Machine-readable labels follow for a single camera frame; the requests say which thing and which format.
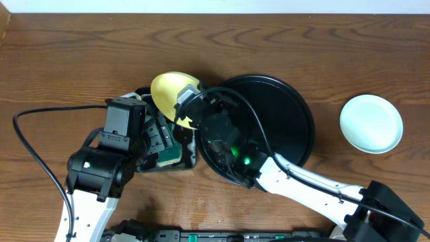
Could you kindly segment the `green and yellow sponge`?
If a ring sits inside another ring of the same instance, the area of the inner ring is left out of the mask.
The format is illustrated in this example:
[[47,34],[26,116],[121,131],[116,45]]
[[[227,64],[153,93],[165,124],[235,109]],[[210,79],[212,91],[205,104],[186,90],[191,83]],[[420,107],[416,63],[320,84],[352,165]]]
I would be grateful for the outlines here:
[[173,137],[173,129],[174,129],[174,127],[175,126],[172,123],[167,124],[167,130],[169,131],[172,145],[169,146],[169,147],[167,147],[165,150],[163,150],[163,151],[161,151],[159,153],[159,158],[158,158],[158,161],[157,161],[157,165],[159,167],[164,167],[164,166],[167,166],[167,165],[172,165],[172,164],[175,164],[175,163],[178,163],[178,162],[181,161],[182,146]]

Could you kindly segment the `yellow plate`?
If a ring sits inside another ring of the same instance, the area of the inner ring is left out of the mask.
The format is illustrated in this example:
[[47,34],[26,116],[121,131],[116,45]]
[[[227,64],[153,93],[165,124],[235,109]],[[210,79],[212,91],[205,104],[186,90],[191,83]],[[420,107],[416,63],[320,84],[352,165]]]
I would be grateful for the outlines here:
[[182,72],[171,71],[155,77],[150,85],[150,94],[159,111],[170,121],[175,120],[178,95],[183,89],[192,85],[192,91],[200,92],[200,81],[195,77]]

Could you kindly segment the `light blue plate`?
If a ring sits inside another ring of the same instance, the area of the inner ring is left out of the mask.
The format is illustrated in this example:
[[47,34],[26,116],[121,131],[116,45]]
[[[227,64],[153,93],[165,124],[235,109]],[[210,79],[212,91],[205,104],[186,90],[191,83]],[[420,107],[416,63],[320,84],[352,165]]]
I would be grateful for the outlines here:
[[342,108],[339,125],[345,139],[356,149],[370,154],[387,153],[402,139],[399,111],[377,95],[358,95]]

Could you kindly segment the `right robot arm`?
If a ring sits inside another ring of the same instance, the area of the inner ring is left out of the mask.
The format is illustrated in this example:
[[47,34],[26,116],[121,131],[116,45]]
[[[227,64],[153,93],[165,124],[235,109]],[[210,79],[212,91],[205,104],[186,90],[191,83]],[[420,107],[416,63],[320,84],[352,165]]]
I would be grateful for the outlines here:
[[261,125],[261,122],[258,118],[258,115],[256,114],[255,110],[251,106],[251,104],[239,93],[236,91],[233,91],[228,88],[224,87],[217,87],[214,89],[209,89],[206,91],[203,91],[198,94],[192,94],[192,97],[185,98],[184,101],[182,101],[180,104],[177,104],[175,108],[177,109],[177,114],[174,119],[174,123],[177,122],[179,118],[184,118],[187,114],[189,107],[197,101],[197,99],[200,98],[200,96],[205,95],[210,92],[226,92],[229,94],[234,95],[235,97],[239,98],[251,111],[255,122],[257,124],[257,127],[259,131],[261,132],[261,136],[263,137],[263,141],[267,147],[267,150],[269,152],[269,157],[272,158],[273,162],[275,163],[275,166],[286,176],[286,180],[290,182],[296,182],[297,184],[301,184],[307,188],[313,189],[314,191],[318,191],[322,194],[326,194],[328,196],[332,196],[334,198],[339,199],[339,202],[341,204],[344,204],[346,202],[352,203],[357,205],[357,209],[360,210],[362,208],[366,209],[370,214],[376,213],[382,215],[384,218],[390,218],[392,220],[395,220],[398,223],[401,223],[403,226],[407,226],[413,230],[416,230],[418,233],[424,235],[426,238],[429,238],[429,233],[425,231],[423,228],[417,226],[415,223],[413,223],[411,220],[405,220],[401,217],[395,216],[393,214],[390,214],[388,211],[381,210],[378,207],[367,205],[366,203],[356,199],[352,198],[351,196],[348,196],[346,194],[342,194],[340,191],[340,187],[334,187],[329,188],[329,184],[325,184],[324,182],[320,181],[319,179],[323,178],[321,176],[316,175],[315,177],[312,177],[311,175],[305,175],[304,173],[298,172],[298,167],[293,167],[292,165],[282,165],[280,160],[276,157],[275,153],[272,151],[270,144],[268,143],[265,131]]

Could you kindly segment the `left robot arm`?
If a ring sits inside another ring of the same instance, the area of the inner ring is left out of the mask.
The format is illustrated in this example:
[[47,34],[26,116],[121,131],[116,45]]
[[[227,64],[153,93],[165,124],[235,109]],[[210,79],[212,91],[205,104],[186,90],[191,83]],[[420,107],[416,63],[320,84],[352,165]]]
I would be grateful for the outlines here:
[[109,114],[67,163],[66,195],[57,241],[99,241],[124,186],[135,173],[180,161],[165,158],[174,124],[162,114]]

